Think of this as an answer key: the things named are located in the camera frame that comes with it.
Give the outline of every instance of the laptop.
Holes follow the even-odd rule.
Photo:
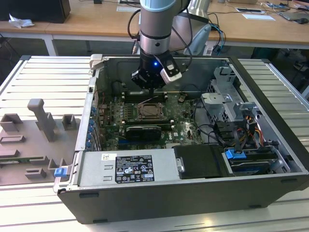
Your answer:
[[[306,18],[309,20],[309,14],[306,13],[279,12],[279,14],[290,21],[295,21],[301,18]]]

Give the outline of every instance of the blue drive latch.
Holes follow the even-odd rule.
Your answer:
[[[54,177],[67,177],[68,168],[56,168]]]
[[[236,153],[234,149],[228,149],[225,152],[227,159],[245,159],[247,158],[245,152]]]

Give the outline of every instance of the power supply label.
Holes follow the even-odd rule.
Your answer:
[[[152,156],[116,157],[117,184],[155,181]]]

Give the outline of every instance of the table leg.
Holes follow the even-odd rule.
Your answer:
[[[45,45],[50,56],[58,56],[57,47],[55,45],[55,41],[53,40],[52,36],[48,36],[44,38]]]
[[[89,41],[89,40],[86,40],[85,42],[86,42],[87,52],[91,52],[92,49],[91,49],[90,41]]]

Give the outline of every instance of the wooden desk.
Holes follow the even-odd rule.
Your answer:
[[[271,2],[279,4],[281,1],[272,0]],[[263,9],[263,7],[257,5],[258,3],[256,5],[237,3],[227,4],[228,5],[224,5],[213,0],[208,12],[236,12],[233,7]],[[268,8],[264,4],[263,6],[265,9],[273,11],[272,8]],[[246,19],[242,14],[243,13],[217,14],[219,25],[226,33],[227,45],[233,45],[236,43],[242,43],[244,45],[255,43],[257,44],[257,47],[259,44],[260,46],[264,44],[268,47],[288,47],[289,45],[306,45],[307,48],[309,47],[309,24],[291,22],[282,16],[271,12],[267,12],[267,14],[273,17],[276,21]],[[210,15],[210,19],[213,23],[216,23],[214,15]]]
[[[234,7],[263,9],[260,5],[218,3],[212,0],[210,12],[235,12]],[[132,41],[127,35],[127,22],[132,12],[118,12],[117,3],[70,0],[71,13],[63,24],[36,23],[31,28],[14,28],[8,22],[0,22],[0,33],[6,37],[44,39],[50,55],[57,55],[54,39],[85,41]],[[309,49],[309,24],[290,22],[277,14],[270,14],[276,21],[246,19],[242,13],[217,13],[219,25],[226,33],[226,45]],[[132,33],[138,31],[138,17],[131,23]],[[218,33],[210,33],[208,44],[214,45]]]
[[[128,37],[127,23],[132,12],[118,12],[117,3],[70,0],[71,13],[63,24],[51,23],[48,34]],[[139,30],[138,15],[131,23],[132,33]]]

